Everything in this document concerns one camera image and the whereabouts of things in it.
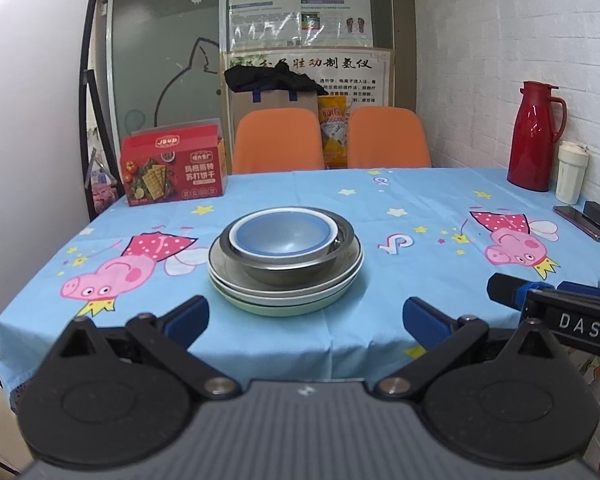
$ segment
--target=tomato illustration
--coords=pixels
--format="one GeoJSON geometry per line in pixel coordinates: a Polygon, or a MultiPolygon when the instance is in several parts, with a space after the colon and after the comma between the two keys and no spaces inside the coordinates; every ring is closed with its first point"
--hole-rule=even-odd
{"type": "Polygon", "coordinates": [[[138,172],[138,165],[132,160],[129,160],[125,164],[125,168],[132,175],[135,175],[138,172]]]}

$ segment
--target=green plate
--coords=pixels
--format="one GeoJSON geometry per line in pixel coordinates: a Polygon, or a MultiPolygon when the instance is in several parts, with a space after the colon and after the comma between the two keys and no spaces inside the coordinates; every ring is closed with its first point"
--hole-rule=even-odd
{"type": "Polygon", "coordinates": [[[319,301],[314,301],[313,303],[305,303],[302,305],[296,306],[259,306],[253,303],[245,303],[244,301],[238,300],[231,296],[227,291],[222,288],[222,284],[216,282],[213,277],[210,275],[209,279],[211,280],[211,284],[214,288],[224,297],[229,303],[235,305],[236,307],[250,312],[251,314],[256,314],[257,316],[267,316],[267,317],[291,317],[291,316],[302,316],[302,314],[308,314],[310,312],[316,312],[322,308],[329,306],[331,303],[339,300],[344,293],[349,290],[351,285],[356,281],[352,280],[349,285],[347,285],[342,290],[339,290],[332,296],[328,298],[323,298],[319,301]]]}

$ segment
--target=blue bowl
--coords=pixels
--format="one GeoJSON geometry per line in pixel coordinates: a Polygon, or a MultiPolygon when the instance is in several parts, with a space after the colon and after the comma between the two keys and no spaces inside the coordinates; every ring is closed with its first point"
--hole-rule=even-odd
{"type": "Polygon", "coordinates": [[[305,262],[329,252],[338,226],[329,216],[301,207],[257,211],[229,231],[239,253],[260,262],[305,262]]]}

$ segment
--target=peppa pig print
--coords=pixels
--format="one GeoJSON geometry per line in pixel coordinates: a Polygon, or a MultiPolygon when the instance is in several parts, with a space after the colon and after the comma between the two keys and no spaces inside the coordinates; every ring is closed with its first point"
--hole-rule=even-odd
{"type": "Polygon", "coordinates": [[[549,272],[560,267],[548,256],[544,243],[537,237],[555,242],[558,227],[547,221],[529,222],[523,214],[472,212],[471,216],[491,232],[493,245],[484,255],[496,266],[505,264],[533,267],[546,280],[549,272]]]}
{"type": "Polygon", "coordinates": [[[208,249],[197,247],[197,241],[161,232],[134,236],[120,256],[107,260],[95,272],[64,282],[60,295],[86,302],[76,317],[113,311],[116,298],[144,285],[160,262],[169,276],[188,274],[206,264],[208,249]]]}

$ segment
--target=cardboard box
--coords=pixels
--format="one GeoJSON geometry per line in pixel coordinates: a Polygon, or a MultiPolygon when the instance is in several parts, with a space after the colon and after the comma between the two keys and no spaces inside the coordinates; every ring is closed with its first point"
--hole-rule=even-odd
{"type": "Polygon", "coordinates": [[[129,205],[221,196],[226,186],[218,126],[184,126],[127,137],[120,167],[129,205]]]}
{"type": "Polygon", "coordinates": [[[264,92],[231,92],[231,117],[234,132],[240,120],[248,113],[269,108],[304,108],[318,117],[316,92],[289,92],[266,90],[264,92]]]}
{"type": "Polygon", "coordinates": [[[181,130],[183,128],[190,128],[192,126],[210,126],[215,125],[218,127],[218,137],[224,139],[222,134],[222,121],[220,119],[199,119],[197,121],[187,121],[186,123],[171,124],[170,126],[158,126],[157,128],[143,128],[137,132],[130,134],[130,137],[143,135],[143,134],[154,134],[156,132],[166,132],[170,130],[181,130]]]}

